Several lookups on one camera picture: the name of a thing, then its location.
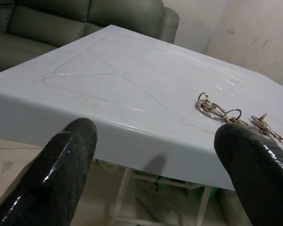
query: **table leg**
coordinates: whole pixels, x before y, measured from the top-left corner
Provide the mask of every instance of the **table leg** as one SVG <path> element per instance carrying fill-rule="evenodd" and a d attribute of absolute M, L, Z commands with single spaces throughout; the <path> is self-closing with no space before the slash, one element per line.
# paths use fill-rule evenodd
<path fill-rule="evenodd" d="M 121 207 L 122 207 L 124 196 L 125 196 L 125 193 L 126 193 L 129 181 L 130 181 L 131 173 L 132 173 L 132 169 L 129 168 L 129 167 L 126 167 L 124 175 L 123 175 L 121 186 L 118 190 L 117 200 L 116 200 L 116 203 L 114 205 L 114 210 L 113 210 L 113 214 L 112 214 L 109 226 L 114 226 L 117 222 L 117 218 L 119 216 L 119 212 L 120 212 Z"/>
<path fill-rule="evenodd" d="M 200 202 L 200 206 L 199 206 L 199 209 L 198 209 L 198 214 L 197 214 L 195 226 L 201 226 L 201 224 L 202 224 L 202 220 L 203 220 L 204 214 L 205 214 L 206 209 L 207 209 L 209 195 L 211 194 L 211 190 L 212 190 L 211 186 L 205 186 L 204 192 L 203 192 L 203 195 L 202 195 L 202 199 L 201 199 L 201 202 Z"/>

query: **metal frame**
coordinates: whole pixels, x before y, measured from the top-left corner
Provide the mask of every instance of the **metal frame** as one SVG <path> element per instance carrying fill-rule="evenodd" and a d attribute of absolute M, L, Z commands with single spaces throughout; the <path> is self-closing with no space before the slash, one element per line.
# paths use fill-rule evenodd
<path fill-rule="evenodd" d="M 113 167 L 110 169 L 104 162 L 102 162 L 102 161 L 98 161 L 98 162 L 101 164 L 101 166 L 104 168 L 104 170 L 108 173 L 123 174 L 122 183 L 121 183 L 120 188 L 118 190 L 117 200 L 116 200 L 116 203 L 114 205 L 114 210 L 113 210 L 113 213 L 112 213 L 112 217 L 111 217 L 109 226 L 115 226 L 116 222 L 131 223 L 131 224 L 137 224 L 137 225 L 142 225 L 142 226 L 175 226 L 175 225 L 163 224 L 163 223 L 154 222 L 154 221 L 120 217 L 119 212 L 120 212 L 122 204 L 123 204 L 124 196 L 125 196 L 125 193 L 127 191 L 130 178 L 146 180 L 146 181 L 151 181 L 151 182 L 155 182 L 156 179 L 152 178 L 152 177 L 134 174 L 133 170 L 129 167 L 126 167 L 125 172 L 122 172 L 122 171 L 119 170 L 119 168 L 120 168 L 119 165 L 113 165 Z M 201 187 L 201 186 L 205 187 L 203 195 L 202 195 L 202 199 L 201 199 L 201 202 L 200 202 L 200 206 L 199 206 L 199 209 L 198 209 L 196 223 L 195 223 L 195 226 L 201 226 L 203 218 L 204 218 L 204 214 L 205 214 L 205 211 L 206 211 L 206 208 L 207 208 L 207 205 L 208 205 L 209 195 L 210 195 L 210 192 L 212 190 L 212 187 L 201 185 L 201 184 L 187 185 L 187 184 L 172 182 L 172 181 L 167 181 L 167 180 L 160 180 L 159 183 L 163 183 L 163 184 L 166 184 L 166 185 L 172 185 L 172 186 L 178 186 L 178 187 L 184 187 L 184 188 L 190 189 L 190 190 Z"/>

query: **green sofa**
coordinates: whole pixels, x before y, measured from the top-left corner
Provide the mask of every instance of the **green sofa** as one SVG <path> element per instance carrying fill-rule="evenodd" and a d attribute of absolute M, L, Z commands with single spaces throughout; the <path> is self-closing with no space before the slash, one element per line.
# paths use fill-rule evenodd
<path fill-rule="evenodd" d="M 114 24 L 173 43 L 162 0 L 0 0 L 0 71 Z"/>

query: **white wall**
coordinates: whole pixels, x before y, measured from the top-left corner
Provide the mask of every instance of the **white wall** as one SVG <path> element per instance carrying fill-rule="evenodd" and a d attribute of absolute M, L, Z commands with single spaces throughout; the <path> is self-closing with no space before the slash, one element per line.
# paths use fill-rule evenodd
<path fill-rule="evenodd" d="M 230 0 L 206 54 L 283 85 L 283 0 Z"/>
<path fill-rule="evenodd" d="M 228 1 L 163 0 L 164 5 L 175 10 L 180 17 L 175 45 L 200 53 L 205 52 Z"/>

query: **white table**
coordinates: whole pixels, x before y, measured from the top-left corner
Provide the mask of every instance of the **white table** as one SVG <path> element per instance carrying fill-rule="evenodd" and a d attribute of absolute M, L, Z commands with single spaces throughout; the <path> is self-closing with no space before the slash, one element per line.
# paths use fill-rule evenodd
<path fill-rule="evenodd" d="M 225 109 L 242 109 L 245 121 L 268 113 L 283 135 L 282 86 L 111 25 L 0 73 L 0 138 L 44 145 L 87 117 L 98 127 L 97 159 L 233 189 L 213 148 L 221 122 L 194 106 L 203 91 Z"/>

